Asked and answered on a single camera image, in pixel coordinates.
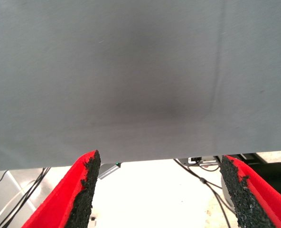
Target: floor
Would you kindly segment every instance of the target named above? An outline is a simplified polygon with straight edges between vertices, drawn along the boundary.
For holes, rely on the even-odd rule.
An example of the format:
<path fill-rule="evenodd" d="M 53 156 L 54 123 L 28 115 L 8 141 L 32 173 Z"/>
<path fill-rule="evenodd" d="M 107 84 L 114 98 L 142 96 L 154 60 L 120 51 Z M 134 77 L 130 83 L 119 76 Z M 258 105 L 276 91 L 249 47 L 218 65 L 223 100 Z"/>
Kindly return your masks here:
<path fill-rule="evenodd" d="M 281 162 L 281 152 L 259 153 L 268 162 Z M 70 167 L 52 168 L 30 201 L 38 207 Z M 208 181 L 221 185 L 219 171 L 192 170 Z M 11 171 L 24 187 L 41 169 Z M 222 190 L 215 188 L 222 195 Z M 231 227 L 236 217 L 225 209 Z M 225 228 L 219 205 L 198 179 L 173 160 L 126 162 L 103 180 L 98 180 L 93 199 L 92 217 L 95 228 Z"/>

